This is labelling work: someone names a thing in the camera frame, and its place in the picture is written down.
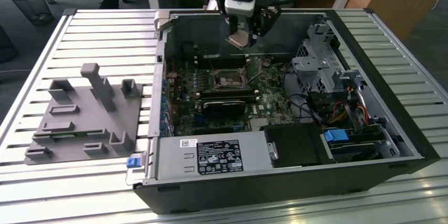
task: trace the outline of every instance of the metal bracket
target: metal bracket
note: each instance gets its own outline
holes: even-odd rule
[[[154,14],[153,26],[156,31],[161,31],[166,29],[170,25],[170,11],[169,10],[158,10]]]

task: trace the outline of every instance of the blue latch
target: blue latch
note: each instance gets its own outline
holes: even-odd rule
[[[141,157],[129,157],[128,162],[125,163],[128,168],[138,168],[141,167]]]
[[[346,136],[346,132],[345,130],[337,129],[337,130],[328,130],[324,133],[324,137],[326,142],[332,142],[332,141],[346,141],[348,140],[348,136]]]

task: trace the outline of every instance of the motherboard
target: motherboard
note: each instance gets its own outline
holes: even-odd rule
[[[166,64],[174,136],[258,131],[296,120],[282,94],[284,63],[269,56],[205,55],[176,63]]]

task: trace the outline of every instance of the sticker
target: sticker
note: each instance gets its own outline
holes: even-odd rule
[[[197,139],[181,139],[180,148],[182,147],[196,147]]]
[[[237,140],[197,143],[197,167],[198,174],[218,174],[241,172],[242,157]]]

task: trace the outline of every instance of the white cable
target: white cable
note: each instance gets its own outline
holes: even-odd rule
[[[9,72],[30,72],[30,69],[17,69],[17,70],[0,71],[0,73],[9,73]]]
[[[438,5],[438,0],[436,1],[436,4],[433,5],[433,7],[430,8],[430,10],[433,10]]]

